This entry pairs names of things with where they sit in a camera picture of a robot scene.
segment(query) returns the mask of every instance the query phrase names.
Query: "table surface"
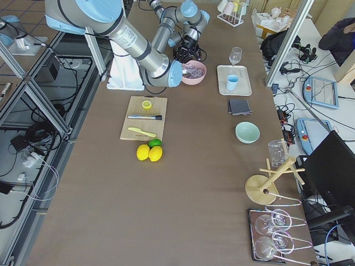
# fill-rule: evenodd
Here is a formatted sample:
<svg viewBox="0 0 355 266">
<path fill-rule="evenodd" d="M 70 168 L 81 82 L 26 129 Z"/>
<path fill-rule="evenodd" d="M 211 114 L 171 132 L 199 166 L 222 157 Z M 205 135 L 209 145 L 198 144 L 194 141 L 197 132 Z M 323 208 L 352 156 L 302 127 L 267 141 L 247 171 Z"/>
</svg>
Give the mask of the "table surface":
<svg viewBox="0 0 355 266">
<path fill-rule="evenodd" d="M 249 200 L 244 185 L 266 167 L 267 143 L 281 138 L 280 124 L 250 16 L 233 28 L 217 19 L 215 5 L 199 7 L 211 16 L 199 41 L 208 53 L 207 75 L 161 94 L 168 98 L 162 159 L 138 161 L 135 151 L 144 142 L 119 139 L 130 97 L 145 93 L 101 83 L 27 265 L 255 264 L 247 209 L 262 206 Z M 153 12 L 134 4 L 129 20 L 153 39 L 159 23 Z M 218 92 L 217 66 L 229 64 L 235 46 L 243 49 L 240 65 L 252 87 L 251 96 L 236 98 L 249 101 L 250 116 L 228 114 L 230 97 Z M 260 128 L 254 144 L 235 137 L 242 121 Z M 282 195 L 298 195 L 292 175 L 276 186 Z M 303 217 L 300 206 L 288 211 Z M 291 234 L 310 239 L 307 227 Z M 310 262 L 315 253 L 288 257 Z"/>
</svg>

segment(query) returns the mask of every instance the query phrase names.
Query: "pink bowl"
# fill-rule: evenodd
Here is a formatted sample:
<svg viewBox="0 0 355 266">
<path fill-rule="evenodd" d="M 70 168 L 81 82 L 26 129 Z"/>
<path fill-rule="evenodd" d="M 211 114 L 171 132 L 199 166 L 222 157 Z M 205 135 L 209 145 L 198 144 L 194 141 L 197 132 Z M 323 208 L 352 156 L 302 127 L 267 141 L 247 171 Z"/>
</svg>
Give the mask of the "pink bowl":
<svg viewBox="0 0 355 266">
<path fill-rule="evenodd" d="M 187 64 L 190 64 L 195 68 L 202 69 L 205 72 L 205 74 L 197 79 L 187 78 L 187 77 L 182 76 L 181 81 L 187 85 L 196 85 L 196 84 L 200 83 L 201 81 L 203 81 L 203 79 L 205 78 L 205 75 L 207 73 L 206 66 L 203 65 L 203 63 L 201 63 L 200 61 L 195 61 L 195 60 L 188 61 Z"/>
</svg>

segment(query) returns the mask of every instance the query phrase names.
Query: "computer monitor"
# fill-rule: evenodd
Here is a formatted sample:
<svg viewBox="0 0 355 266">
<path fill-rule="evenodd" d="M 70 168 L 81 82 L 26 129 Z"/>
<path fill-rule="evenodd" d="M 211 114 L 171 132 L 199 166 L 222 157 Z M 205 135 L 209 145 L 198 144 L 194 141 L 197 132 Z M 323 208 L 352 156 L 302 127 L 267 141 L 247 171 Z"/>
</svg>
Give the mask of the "computer monitor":
<svg viewBox="0 0 355 266">
<path fill-rule="evenodd" d="M 310 229 L 337 220 L 355 244 L 355 154 L 335 131 L 304 162 L 306 176 L 329 205 L 326 213 L 308 221 Z"/>
</svg>

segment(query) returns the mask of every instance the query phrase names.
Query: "upside-down wine glass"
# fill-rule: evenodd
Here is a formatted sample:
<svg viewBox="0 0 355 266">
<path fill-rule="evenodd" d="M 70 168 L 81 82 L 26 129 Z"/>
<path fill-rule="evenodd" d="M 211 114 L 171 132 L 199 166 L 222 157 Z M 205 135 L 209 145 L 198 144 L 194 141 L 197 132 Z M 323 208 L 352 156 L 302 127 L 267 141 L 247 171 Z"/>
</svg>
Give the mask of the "upside-down wine glass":
<svg viewBox="0 0 355 266">
<path fill-rule="evenodd" d="M 240 47 L 233 47 L 232 48 L 232 51 L 229 55 L 229 61 L 232 64 L 232 69 L 230 71 L 230 74 L 235 74 L 233 67 L 234 67 L 234 65 L 239 63 L 240 59 L 242 59 L 242 52 L 243 52 L 243 50 Z"/>
<path fill-rule="evenodd" d="M 255 255 L 260 259 L 281 258 L 280 254 L 290 254 L 295 250 L 292 237 L 286 231 L 277 230 L 272 237 L 260 237 L 255 242 Z"/>
<path fill-rule="evenodd" d="M 270 214 L 260 215 L 255 221 L 255 229 L 263 236 L 271 236 L 274 231 L 287 231 L 292 226 L 290 215 L 282 209 L 274 209 Z"/>
</svg>

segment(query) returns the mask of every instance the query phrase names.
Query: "light green bowl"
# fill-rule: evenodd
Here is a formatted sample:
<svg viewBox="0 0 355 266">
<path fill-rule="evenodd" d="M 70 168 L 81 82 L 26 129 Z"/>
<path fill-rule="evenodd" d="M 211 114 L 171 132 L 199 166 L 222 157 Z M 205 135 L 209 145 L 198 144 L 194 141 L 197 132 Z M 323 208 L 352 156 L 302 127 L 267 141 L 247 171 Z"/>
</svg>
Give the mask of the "light green bowl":
<svg viewBox="0 0 355 266">
<path fill-rule="evenodd" d="M 235 127 L 235 135 L 241 142 L 250 144 L 258 140 L 260 130 L 250 122 L 241 122 Z"/>
</svg>

